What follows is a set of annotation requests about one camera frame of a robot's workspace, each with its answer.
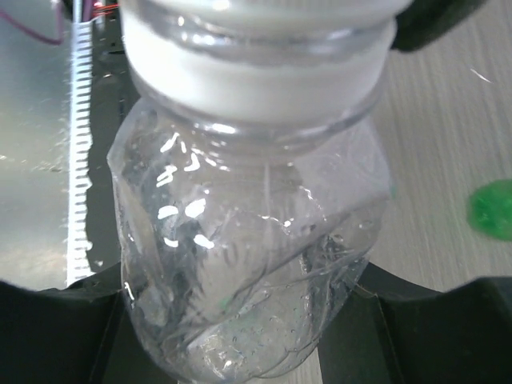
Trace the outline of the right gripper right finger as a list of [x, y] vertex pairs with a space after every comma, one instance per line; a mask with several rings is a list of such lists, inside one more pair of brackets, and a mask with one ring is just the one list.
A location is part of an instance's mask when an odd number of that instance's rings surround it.
[[511, 279], [441, 293], [369, 264], [318, 356], [324, 383], [509, 383]]

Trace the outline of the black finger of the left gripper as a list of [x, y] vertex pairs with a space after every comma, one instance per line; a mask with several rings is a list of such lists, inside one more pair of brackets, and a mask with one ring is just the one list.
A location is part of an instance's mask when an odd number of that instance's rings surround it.
[[414, 52], [439, 40], [487, 3], [487, 0], [415, 0], [396, 18], [391, 46]]

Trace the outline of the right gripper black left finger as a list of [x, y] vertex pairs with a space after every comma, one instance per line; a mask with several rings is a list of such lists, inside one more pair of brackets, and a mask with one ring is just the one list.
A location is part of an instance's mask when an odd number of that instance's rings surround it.
[[120, 266], [64, 290], [1, 284], [3, 383], [172, 383], [144, 352]]

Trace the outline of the clear plastic bottle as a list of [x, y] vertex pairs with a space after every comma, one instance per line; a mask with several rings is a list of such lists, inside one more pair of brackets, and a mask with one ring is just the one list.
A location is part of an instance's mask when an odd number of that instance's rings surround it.
[[370, 112], [287, 124], [201, 114], [149, 91], [108, 153], [138, 340], [180, 383], [301, 365], [368, 263], [391, 195]]

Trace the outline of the white bottle cap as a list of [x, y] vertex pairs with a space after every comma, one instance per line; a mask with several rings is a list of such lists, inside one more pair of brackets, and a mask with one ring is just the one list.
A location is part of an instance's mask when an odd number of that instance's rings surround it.
[[341, 117], [375, 91], [405, 1], [122, 1], [136, 78], [201, 114], [287, 124]]

